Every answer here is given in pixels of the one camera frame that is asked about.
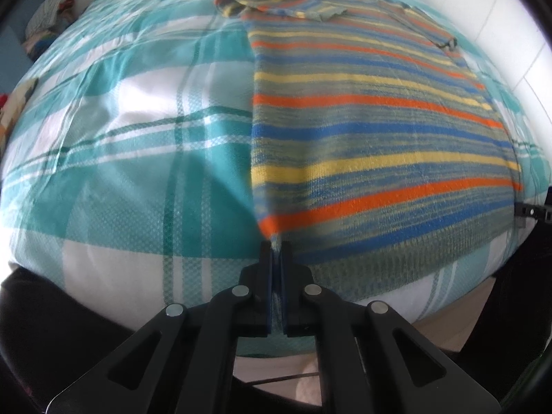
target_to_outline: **screw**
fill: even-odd
[[[169,317],[180,316],[184,312],[184,307],[181,304],[172,304],[165,309],[165,313]]]
[[[232,294],[236,297],[244,297],[249,294],[249,288],[245,285],[236,285],[232,288]]]
[[[322,288],[314,283],[311,283],[310,285],[305,286],[304,292],[309,296],[318,296],[322,293]]]
[[[387,313],[389,306],[385,302],[382,302],[381,300],[377,300],[376,302],[370,305],[370,308],[374,313],[378,315],[384,315],[385,313]]]

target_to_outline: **yellow stripe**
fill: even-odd
[[[416,163],[449,163],[449,162],[481,163],[498,165],[520,171],[514,161],[500,157],[480,156],[459,152],[412,152],[407,154],[391,154],[388,156],[361,157],[354,159],[329,160],[315,163],[304,168],[277,167],[262,165],[251,168],[253,185],[266,182],[277,184],[301,184],[314,179],[329,177],[336,174],[353,173],[371,169],[399,167]]]
[[[253,6],[255,8],[256,6],[264,6],[267,3],[277,3],[282,0],[237,0],[237,1],[239,1],[243,5]]]
[[[405,12],[408,13],[409,15],[411,15],[412,17],[415,17],[416,19],[420,20],[421,22],[424,22],[424,23],[427,23],[427,24],[432,24],[433,27],[435,28],[438,28],[442,31],[446,31],[445,28],[442,28],[440,27],[438,24],[436,24],[432,19],[431,17],[427,16],[427,17],[424,17],[423,15],[421,15],[420,13],[417,13],[416,11],[413,11],[412,9],[410,8],[405,8]]]
[[[324,3],[324,2],[321,2],[320,5],[318,7],[314,7],[314,8],[310,8],[308,9],[309,11],[315,11],[315,12],[319,12],[319,13],[324,13],[326,11],[334,11],[335,9],[340,9],[339,6],[336,6],[336,5],[333,5],[331,3]]]
[[[311,36],[311,37],[320,37],[320,38],[335,38],[335,39],[341,39],[341,40],[347,40],[350,42],[362,42],[362,43],[371,43],[373,45],[379,45],[387,48],[396,49],[398,51],[402,51],[411,55],[420,56],[423,58],[426,58],[428,60],[431,60],[432,62],[442,64],[442,65],[450,65],[451,61],[449,60],[441,60],[433,56],[425,55],[419,51],[416,51],[415,49],[410,48],[404,48],[399,45],[394,45],[393,43],[387,43],[387,42],[380,42],[379,40],[374,40],[366,37],[358,37],[358,36],[344,36],[342,34],[334,34],[331,32],[311,32],[311,31],[251,31],[247,37],[251,38],[253,36],[268,36],[268,37],[299,37],[299,36]]]
[[[434,95],[442,96],[451,101],[460,102],[467,106],[481,107],[485,110],[492,110],[492,107],[485,103],[472,98],[462,98],[461,96],[454,95],[446,91],[430,87],[429,85],[419,84],[414,81],[406,81],[404,79],[397,78],[384,78],[379,76],[369,76],[364,74],[347,74],[347,73],[315,73],[315,74],[289,74],[278,75],[273,73],[266,73],[264,71],[257,71],[255,73],[255,80],[264,80],[269,82],[276,82],[278,84],[289,84],[290,82],[311,82],[311,81],[354,81],[354,82],[366,82],[367,84],[385,84],[395,85],[397,87],[406,87],[413,90],[425,91],[433,93]]]
[[[240,3],[236,2],[236,1],[228,3],[228,5],[223,9],[223,15],[226,18],[230,18],[230,16],[231,16],[232,12],[234,11],[234,9],[237,9],[237,8],[240,8],[240,7],[243,8],[243,5],[241,5]]]
[[[355,22],[355,23],[365,24],[366,26],[377,26],[377,27],[387,28],[389,30],[404,32],[405,34],[408,34],[410,36],[418,37],[420,39],[427,40],[426,36],[418,34],[416,31],[412,31],[410,28],[404,28],[404,27],[402,27],[402,25],[368,21],[368,20],[360,19],[360,18],[358,18],[357,16],[354,16],[354,15],[349,15],[348,16],[346,12],[341,15],[341,18],[343,20],[350,20],[350,21]]]
[[[379,8],[376,8],[375,6],[366,6],[365,4],[355,4],[355,3],[352,3],[352,2],[346,1],[346,0],[332,1],[331,3],[335,4],[336,6],[343,6],[344,8],[363,9],[363,10],[369,9],[371,11],[379,12],[379,13],[387,15],[385,12],[383,12]]]

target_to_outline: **teal and white plaid fabric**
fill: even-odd
[[[525,199],[542,203],[549,165],[486,56],[459,39],[510,129]],[[2,162],[0,250],[94,311],[138,328],[165,304],[208,301],[236,283],[262,239],[250,187],[254,55],[214,0],[95,0],[24,77],[39,85]],[[531,231],[511,229],[416,280],[365,282],[409,320],[473,289]],[[318,276],[348,298],[347,270]],[[243,341],[285,354],[305,341]]]

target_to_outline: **striped sweater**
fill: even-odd
[[[426,275],[511,227],[509,134],[425,13],[385,0],[216,3],[255,52],[251,178],[276,246],[292,241],[337,290],[343,273],[356,278],[360,295],[367,279]]]

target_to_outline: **plaid bedsheet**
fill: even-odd
[[[418,0],[390,1],[455,35],[510,131],[521,198],[542,203],[549,166],[485,55]],[[250,180],[254,63],[242,22],[214,0],[95,0],[24,77],[39,85],[2,161],[4,261],[131,328],[167,303],[193,306],[234,284],[262,238]],[[346,269],[318,277],[350,300],[395,290],[398,311],[423,317],[492,273],[530,228],[512,220],[439,271],[389,274],[361,295]],[[240,351],[304,347],[275,337]]]

